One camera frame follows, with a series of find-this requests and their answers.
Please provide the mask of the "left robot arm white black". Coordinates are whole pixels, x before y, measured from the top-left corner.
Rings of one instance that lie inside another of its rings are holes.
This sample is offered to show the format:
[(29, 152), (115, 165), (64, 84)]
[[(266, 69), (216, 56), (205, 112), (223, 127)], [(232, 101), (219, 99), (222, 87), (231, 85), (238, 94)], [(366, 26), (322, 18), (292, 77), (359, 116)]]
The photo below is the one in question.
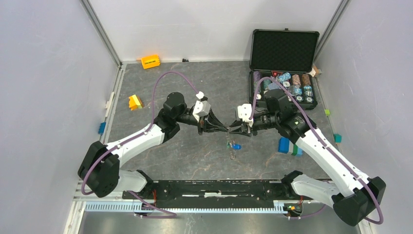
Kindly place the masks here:
[(145, 150), (172, 139), (181, 123), (196, 126), (200, 135), (228, 131), (206, 97), (188, 108), (181, 93), (170, 93), (158, 115), (143, 129), (117, 141), (90, 145), (78, 169), (82, 194), (102, 198), (113, 192), (133, 191), (140, 198), (150, 197), (153, 185), (148, 176), (139, 170), (123, 171), (121, 167)]

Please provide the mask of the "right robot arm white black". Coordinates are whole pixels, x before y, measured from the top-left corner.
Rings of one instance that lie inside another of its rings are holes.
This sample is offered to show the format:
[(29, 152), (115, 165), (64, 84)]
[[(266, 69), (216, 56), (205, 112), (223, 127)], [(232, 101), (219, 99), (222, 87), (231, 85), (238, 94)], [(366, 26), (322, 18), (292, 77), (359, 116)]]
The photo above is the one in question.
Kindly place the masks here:
[(266, 108), (262, 114), (255, 113), (254, 104), (237, 107), (234, 133), (251, 136), (254, 131), (275, 128), (307, 153), (332, 181), (329, 184), (293, 171), (282, 179), (282, 195), (288, 199), (298, 195), (315, 199), (331, 207), (349, 226), (356, 226), (362, 220), (382, 224), (380, 203), (386, 189), (384, 180), (368, 176), (347, 160), (290, 95), (276, 89), (266, 92), (263, 99)]

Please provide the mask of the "key with blue tag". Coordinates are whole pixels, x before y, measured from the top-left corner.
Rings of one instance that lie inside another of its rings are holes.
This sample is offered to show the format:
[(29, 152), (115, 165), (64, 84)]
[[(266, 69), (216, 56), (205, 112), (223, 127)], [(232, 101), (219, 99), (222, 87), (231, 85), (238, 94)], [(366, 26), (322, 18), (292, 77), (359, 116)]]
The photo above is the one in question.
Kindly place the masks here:
[(236, 143), (231, 143), (231, 142), (228, 142), (227, 146), (228, 148), (231, 148), (233, 150), (240, 150), (242, 148), (241, 145), (236, 144)]

